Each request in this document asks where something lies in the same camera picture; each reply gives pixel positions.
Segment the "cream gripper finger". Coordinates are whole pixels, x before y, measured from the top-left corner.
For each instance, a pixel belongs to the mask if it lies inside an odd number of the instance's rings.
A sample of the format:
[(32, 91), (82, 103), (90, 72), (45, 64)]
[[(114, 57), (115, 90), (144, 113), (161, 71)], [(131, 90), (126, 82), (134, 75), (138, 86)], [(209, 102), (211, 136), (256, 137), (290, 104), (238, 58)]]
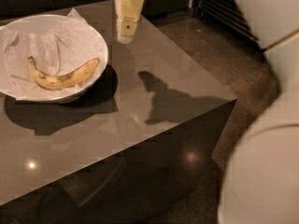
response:
[(141, 16), (144, 0), (119, 0), (119, 35), (133, 37)]

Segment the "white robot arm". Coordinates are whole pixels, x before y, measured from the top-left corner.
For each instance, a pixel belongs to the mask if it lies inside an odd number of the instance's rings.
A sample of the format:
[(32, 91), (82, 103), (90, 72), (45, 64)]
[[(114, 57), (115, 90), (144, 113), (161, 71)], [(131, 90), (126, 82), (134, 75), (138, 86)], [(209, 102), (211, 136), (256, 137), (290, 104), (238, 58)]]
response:
[(281, 94), (228, 161), (218, 224), (299, 224), (299, 0), (235, 0)]

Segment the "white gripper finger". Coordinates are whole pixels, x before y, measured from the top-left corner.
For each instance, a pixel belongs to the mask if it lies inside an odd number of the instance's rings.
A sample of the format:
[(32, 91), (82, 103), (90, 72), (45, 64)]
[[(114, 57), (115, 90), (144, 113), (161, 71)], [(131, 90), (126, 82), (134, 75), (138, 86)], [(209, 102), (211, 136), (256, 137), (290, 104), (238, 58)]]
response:
[(117, 15), (116, 29), (118, 41), (129, 44), (134, 37), (135, 16), (133, 11), (127, 7), (122, 0), (114, 0)]

